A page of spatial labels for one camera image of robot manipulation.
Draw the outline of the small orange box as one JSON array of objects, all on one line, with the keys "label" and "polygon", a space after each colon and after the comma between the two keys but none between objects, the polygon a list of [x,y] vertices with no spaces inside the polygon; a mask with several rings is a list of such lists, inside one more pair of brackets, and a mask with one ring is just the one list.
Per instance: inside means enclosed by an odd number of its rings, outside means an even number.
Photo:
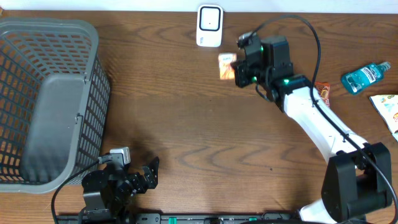
[{"label": "small orange box", "polygon": [[222,53],[218,56],[220,80],[233,80],[234,68],[231,66],[237,59],[234,53]]}]

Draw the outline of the red-brown snack bar wrapper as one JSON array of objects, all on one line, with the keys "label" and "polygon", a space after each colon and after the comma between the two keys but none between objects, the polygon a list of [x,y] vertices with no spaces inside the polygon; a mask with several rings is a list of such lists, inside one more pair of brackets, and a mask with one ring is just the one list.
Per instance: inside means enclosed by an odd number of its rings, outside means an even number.
[{"label": "red-brown snack bar wrapper", "polygon": [[327,105],[327,107],[330,107],[330,84],[328,82],[315,82],[315,88],[317,89],[318,94],[323,102]]}]

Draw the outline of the blue mouthwash bottle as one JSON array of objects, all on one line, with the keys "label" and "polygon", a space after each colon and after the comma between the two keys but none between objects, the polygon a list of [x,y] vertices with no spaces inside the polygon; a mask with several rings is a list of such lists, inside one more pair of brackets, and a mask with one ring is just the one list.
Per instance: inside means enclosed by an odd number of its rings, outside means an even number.
[{"label": "blue mouthwash bottle", "polygon": [[341,82],[344,88],[352,95],[357,95],[367,87],[380,82],[384,73],[391,68],[389,62],[380,64],[370,63],[364,67],[342,76]]}]

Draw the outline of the yellow snack bag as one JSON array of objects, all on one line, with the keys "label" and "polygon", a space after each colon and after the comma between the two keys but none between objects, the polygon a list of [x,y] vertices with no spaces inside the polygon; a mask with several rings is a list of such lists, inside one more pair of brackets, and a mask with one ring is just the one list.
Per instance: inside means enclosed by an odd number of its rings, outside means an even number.
[{"label": "yellow snack bag", "polygon": [[397,95],[375,95],[370,96],[369,99],[387,124],[394,139],[397,140]]}]

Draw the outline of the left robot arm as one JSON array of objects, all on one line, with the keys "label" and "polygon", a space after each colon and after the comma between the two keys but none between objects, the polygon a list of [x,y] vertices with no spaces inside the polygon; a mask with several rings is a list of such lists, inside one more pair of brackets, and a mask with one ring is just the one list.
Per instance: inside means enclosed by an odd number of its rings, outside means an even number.
[{"label": "left robot arm", "polygon": [[129,173],[131,163],[128,147],[110,150],[98,158],[106,167],[86,174],[81,182],[85,209],[79,214],[80,223],[135,223],[127,206],[137,194],[155,189],[159,183],[158,157],[142,167],[143,174]]}]

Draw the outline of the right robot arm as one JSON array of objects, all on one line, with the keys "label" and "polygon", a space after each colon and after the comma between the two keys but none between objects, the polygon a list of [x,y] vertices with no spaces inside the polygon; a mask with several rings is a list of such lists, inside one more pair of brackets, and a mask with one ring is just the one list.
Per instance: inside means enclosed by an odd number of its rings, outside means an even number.
[{"label": "right robot arm", "polygon": [[240,88],[254,84],[316,145],[325,162],[321,197],[298,211],[301,222],[363,221],[366,214],[397,204],[392,190],[391,154],[383,143],[370,144],[352,132],[321,99],[311,81],[294,73],[284,36],[239,37],[245,58],[231,64]]}]

